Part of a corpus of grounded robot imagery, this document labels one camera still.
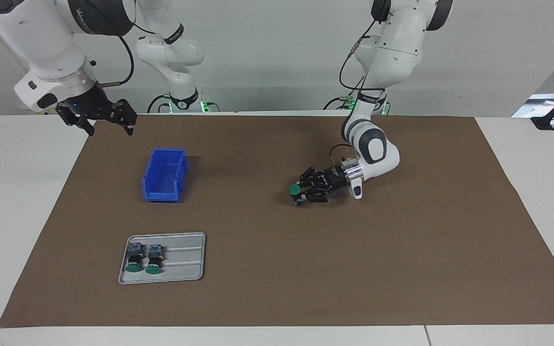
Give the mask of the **blue plastic storage bin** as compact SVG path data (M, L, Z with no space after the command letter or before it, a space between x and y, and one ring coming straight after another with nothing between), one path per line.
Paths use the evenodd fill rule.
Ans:
M179 202L188 169L183 148L154 148L141 180L143 199L148 202Z

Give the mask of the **grey metal tray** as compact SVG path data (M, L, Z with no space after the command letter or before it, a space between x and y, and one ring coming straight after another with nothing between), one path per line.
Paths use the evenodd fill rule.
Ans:
M143 244L144 258L142 270L138 273L129 273L125 271L126 247L134 242ZM160 274L145 272L150 245L162 245L164 248ZM206 235L203 232L132 235L126 241L126 247L117 278L121 285L196 281L202 278L206 252Z

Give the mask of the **brown table mat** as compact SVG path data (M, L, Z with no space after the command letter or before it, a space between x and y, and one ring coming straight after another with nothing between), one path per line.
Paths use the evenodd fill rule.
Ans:
M139 116L97 123L0 328L554 324L554 257L479 124L390 116L399 166L296 207L339 117ZM183 148L179 202L148 202L154 148ZM132 235L206 235L196 281L121 285Z

